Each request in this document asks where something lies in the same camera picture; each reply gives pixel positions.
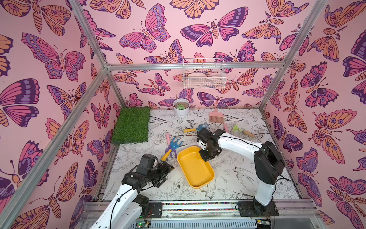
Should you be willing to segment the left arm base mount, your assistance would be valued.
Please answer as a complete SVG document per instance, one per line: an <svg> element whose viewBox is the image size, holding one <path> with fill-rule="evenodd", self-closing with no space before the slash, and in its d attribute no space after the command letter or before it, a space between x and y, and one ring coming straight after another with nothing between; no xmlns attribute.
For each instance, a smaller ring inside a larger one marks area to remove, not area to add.
<svg viewBox="0 0 366 229"><path fill-rule="evenodd" d="M163 204L161 202L146 203L142 205L142 213L139 219L161 218L163 213Z"/></svg>

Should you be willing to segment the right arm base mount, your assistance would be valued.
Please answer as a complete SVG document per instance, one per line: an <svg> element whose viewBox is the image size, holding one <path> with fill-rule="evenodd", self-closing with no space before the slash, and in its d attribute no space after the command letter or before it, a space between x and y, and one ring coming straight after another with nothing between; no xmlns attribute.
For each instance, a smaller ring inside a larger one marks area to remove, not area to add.
<svg viewBox="0 0 366 229"><path fill-rule="evenodd" d="M239 211L241 217L266 218L279 216L273 201L270 201L267 206L263 206L255 201L239 201L237 202L235 209Z"/></svg>

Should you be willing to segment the green hoe wooden handle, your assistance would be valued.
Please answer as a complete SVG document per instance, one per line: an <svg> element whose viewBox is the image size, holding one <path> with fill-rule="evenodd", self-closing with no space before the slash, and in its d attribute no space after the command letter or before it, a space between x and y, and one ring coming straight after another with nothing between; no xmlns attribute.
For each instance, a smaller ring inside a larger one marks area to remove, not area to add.
<svg viewBox="0 0 366 229"><path fill-rule="evenodd" d="M237 124L235 124L232 128L232 131L235 132L235 131L238 131L238 132L242 132L243 134L245 134L246 136L249 136L249 137L252 137L252 138L255 138L255 135L253 133L250 133L246 130L242 130L238 127Z"/></svg>

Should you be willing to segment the blue fork yellow handle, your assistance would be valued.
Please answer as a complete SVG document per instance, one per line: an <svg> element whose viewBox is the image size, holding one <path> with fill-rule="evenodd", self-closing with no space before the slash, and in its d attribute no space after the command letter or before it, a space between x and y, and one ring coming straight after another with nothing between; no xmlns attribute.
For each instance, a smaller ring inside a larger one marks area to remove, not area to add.
<svg viewBox="0 0 366 229"><path fill-rule="evenodd" d="M192 132L192 131L200 131L200 130L202 130L204 128L207 128L207 127L209 127L208 124L201 124L201 125L199 125L198 128L184 129L183 132L188 133L188 132Z"/></svg>

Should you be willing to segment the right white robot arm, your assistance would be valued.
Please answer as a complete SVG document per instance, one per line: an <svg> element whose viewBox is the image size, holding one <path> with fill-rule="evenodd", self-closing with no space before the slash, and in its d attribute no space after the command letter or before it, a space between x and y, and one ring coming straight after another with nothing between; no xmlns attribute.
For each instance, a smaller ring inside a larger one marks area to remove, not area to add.
<svg viewBox="0 0 366 229"><path fill-rule="evenodd" d="M285 163L272 142L255 143L236 137L224 130L214 132L204 128L197 133L197 142L202 148L199 153L207 162L219 156L223 149L238 153L254 162L259 185L254 204L266 207L273 199L275 183L282 175Z"/></svg>

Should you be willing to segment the yellow plastic storage tray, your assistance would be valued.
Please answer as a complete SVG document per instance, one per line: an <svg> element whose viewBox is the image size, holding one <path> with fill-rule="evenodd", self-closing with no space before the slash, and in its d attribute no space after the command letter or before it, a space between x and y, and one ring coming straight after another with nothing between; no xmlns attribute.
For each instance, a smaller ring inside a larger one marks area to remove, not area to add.
<svg viewBox="0 0 366 229"><path fill-rule="evenodd" d="M188 184L194 189L202 188L215 178L212 166L202 159L200 150L201 148L198 146L191 146L182 150L177 156L177 161Z"/></svg>

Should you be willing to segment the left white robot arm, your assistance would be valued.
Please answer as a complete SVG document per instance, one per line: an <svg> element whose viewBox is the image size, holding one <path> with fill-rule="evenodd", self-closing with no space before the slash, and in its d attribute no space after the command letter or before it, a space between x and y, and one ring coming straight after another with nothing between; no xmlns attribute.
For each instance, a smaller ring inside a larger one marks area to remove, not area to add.
<svg viewBox="0 0 366 229"><path fill-rule="evenodd" d="M148 184L160 187L174 170L166 161L144 154L140 163L125 174L116 195L92 229L128 229L140 217L149 215L149 198L140 194Z"/></svg>

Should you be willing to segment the blue rake yellow handle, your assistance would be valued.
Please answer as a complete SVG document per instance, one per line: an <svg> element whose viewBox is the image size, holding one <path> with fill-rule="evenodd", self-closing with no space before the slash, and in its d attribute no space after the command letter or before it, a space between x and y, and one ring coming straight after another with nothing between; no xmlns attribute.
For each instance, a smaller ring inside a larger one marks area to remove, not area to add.
<svg viewBox="0 0 366 229"><path fill-rule="evenodd" d="M172 140L171 140L171 149L164 154L164 156L161 158L161 161L166 161L166 159L169 157L170 153L171 153L171 150L172 149L178 149L181 145L183 144L183 141L181 139L177 139L176 137L174 137Z"/></svg>

